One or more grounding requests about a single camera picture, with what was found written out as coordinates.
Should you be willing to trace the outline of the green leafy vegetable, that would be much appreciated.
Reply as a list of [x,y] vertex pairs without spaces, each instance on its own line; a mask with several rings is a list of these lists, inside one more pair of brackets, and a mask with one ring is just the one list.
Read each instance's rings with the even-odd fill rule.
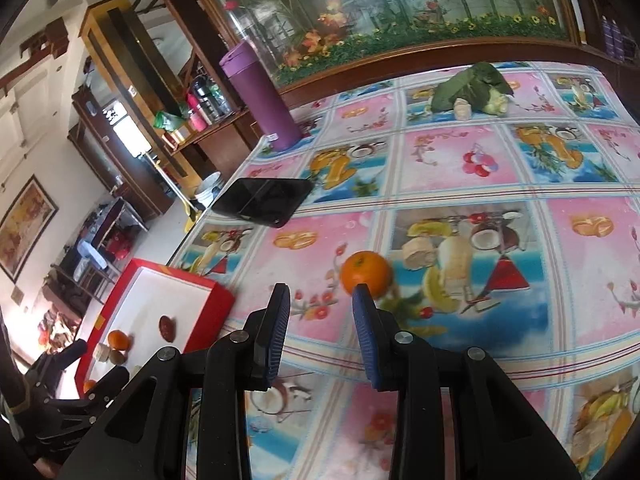
[[508,110],[510,96],[514,91],[502,73],[488,62],[478,62],[435,88],[431,111],[451,112],[459,122],[474,113],[500,117]]

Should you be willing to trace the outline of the wooden glass display cabinet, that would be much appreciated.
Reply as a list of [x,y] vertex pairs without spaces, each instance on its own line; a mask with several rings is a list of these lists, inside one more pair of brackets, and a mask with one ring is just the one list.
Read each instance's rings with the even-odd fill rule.
[[[478,61],[590,65],[639,108],[639,35],[612,0],[164,0],[212,72],[245,40],[285,102]],[[625,59],[605,52],[602,16]]]

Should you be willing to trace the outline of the red white tray box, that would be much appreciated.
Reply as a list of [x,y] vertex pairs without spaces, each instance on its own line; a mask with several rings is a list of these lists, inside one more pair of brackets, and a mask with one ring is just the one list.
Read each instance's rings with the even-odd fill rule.
[[[124,367],[134,372],[168,344],[182,353],[208,348],[218,338],[233,304],[232,292],[208,278],[151,261],[130,260],[85,338],[87,352],[75,373],[78,393],[83,396],[85,383],[97,382],[113,366],[98,359],[98,350],[108,344],[114,330],[131,340]],[[160,334],[163,316],[174,321],[171,342]]]

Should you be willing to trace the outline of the purple thermos bottle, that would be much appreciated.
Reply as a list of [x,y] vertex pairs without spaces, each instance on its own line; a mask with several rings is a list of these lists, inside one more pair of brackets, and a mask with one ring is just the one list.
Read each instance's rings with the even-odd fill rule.
[[302,140],[298,125],[249,42],[243,40],[229,50],[219,65],[275,151],[288,150]]

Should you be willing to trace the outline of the colourful fruit tablecloth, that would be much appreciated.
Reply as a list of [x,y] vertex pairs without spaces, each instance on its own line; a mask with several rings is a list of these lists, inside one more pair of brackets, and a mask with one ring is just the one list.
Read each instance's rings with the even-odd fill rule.
[[605,74],[502,62],[498,114],[436,112],[452,70],[293,110],[303,139],[260,142],[242,178],[302,178],[286,226],[204,214],[171,258],[228,286],[226,330],[291,291],[280,375],[245,397],[256,479],[384,479],[395,398],[364,376],[342,283],[358,252],[392,271],[378,300],[436,348],[485,349],[583,479],[639,414],[639,119]]

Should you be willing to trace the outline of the black smartphone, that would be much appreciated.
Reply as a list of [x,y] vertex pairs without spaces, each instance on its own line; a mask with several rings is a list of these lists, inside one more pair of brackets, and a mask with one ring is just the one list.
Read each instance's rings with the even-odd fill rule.
[[210,209],[227,218],[282,228],[313,189],[307,179],[239,178],[218,195]]

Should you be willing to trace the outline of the pink bottle on shelf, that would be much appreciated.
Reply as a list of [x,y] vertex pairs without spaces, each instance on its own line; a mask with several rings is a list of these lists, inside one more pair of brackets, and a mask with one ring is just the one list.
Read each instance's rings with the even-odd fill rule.
[[189,107],[189,120],[193,129],[197,132],[203,132],[207,129],[207,122],[198,110],[200,104],[198,100],[192,96],[190,92],[186,94],[186,104]]

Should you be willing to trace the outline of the yellow broom mop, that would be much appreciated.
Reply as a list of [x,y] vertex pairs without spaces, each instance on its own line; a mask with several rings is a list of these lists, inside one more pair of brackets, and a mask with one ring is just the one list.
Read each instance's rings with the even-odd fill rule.
[[183,231],[186,234],[189,234],[193,227],[196,225],[196,222],[200,220],[202,212],[198,209],[197,206],[194,205],[192,200],[190,200],[190,198],[181,191],[179,185],[175,184],[174,180],[172,180],[171,177],[166,174],[160,164],[156,162],[149,153],[144,153],[143,157],[147,162],[151,164],[151,166],[165,181],[165,183],[169,186],[175,196],[177,196],[178,200],[180,200],[180,203],[182,203],[184,213],[186,214],[186,223],[184,224]]

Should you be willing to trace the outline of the red jujube date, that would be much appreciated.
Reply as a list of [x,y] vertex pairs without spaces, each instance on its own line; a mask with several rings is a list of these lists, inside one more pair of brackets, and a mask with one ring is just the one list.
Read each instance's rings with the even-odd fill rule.
[[176,322],[167,315],[162,315],[158,320],[158,331],[164,341],[172,344],[176,338]]

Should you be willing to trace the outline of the white plastic bucket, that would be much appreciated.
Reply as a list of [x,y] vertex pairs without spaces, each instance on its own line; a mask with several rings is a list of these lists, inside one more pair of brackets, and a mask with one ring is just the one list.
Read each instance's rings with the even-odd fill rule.
[[212,172],[198,186],[194,200],[199,210],[207,209],[224,188],[224,178],[219,171]]

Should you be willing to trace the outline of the framed wall painting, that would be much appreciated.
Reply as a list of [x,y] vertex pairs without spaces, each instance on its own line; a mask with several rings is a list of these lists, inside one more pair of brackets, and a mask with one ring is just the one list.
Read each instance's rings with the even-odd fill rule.
[[1,218],[1,270],[13,284],[57,213],[58,205],[37,177],[31,176]]

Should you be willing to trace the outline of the white square cake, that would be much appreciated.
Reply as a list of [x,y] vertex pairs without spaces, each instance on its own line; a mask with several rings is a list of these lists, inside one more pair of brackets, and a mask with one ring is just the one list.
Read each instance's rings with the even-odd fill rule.
[[93,349],[92,356],[96,362],[107,362],[110,359],[111,348],[108,344],[98,342]]

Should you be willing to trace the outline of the black thermos on shelf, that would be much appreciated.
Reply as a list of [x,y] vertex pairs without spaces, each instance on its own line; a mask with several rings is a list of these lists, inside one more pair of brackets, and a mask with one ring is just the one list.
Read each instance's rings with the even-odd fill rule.
[[191,90],[210,120],[218,122],[221,118],[221,111],[215,97],[210,93],[206,78],[203,75],[198,75],[193,79]]

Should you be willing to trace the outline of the purple bottles on shelf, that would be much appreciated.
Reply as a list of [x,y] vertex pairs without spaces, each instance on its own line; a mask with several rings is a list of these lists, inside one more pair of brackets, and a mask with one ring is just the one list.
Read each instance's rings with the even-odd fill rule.
[[606,54],[611,58],[623,61],[625,59],[624,38],[616,21],[602,16],[602,30]]

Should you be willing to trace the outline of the orange tangerine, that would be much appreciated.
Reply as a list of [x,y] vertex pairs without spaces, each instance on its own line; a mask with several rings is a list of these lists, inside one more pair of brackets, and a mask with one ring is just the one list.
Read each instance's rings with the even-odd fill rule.
[[386,295],[393,281],[393,270],[377,252],[354,252],[343,263],[340,280],[344,291],[352,296],[357,285],[367,285],[373,299]]
[[89,379],[84,382],[84,393],[89,392],[96,385],[96,381],[93,379]]
[[107,335],[107,344],[111,350],[127,353],[131,348],[131,338],[121,330],[112,330]]

